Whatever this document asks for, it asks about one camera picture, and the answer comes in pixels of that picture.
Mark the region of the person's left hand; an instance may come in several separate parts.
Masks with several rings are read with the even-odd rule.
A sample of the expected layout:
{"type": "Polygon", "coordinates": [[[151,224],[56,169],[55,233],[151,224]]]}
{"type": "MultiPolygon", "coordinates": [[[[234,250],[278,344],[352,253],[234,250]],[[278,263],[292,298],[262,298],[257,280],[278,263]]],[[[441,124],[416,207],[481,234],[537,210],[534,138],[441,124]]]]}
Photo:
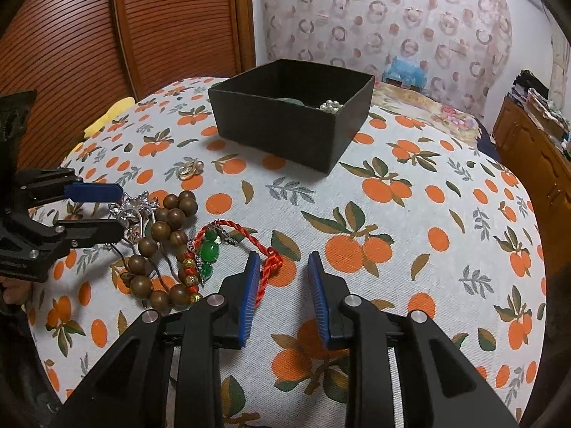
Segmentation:
{"type": "Polygon", "coordinates": [[[0,277],[1,287],[3,288],[3,300],[8,305],[22,305],[26,303],[32,289],[32,283],[25,280],[0,277]]]}

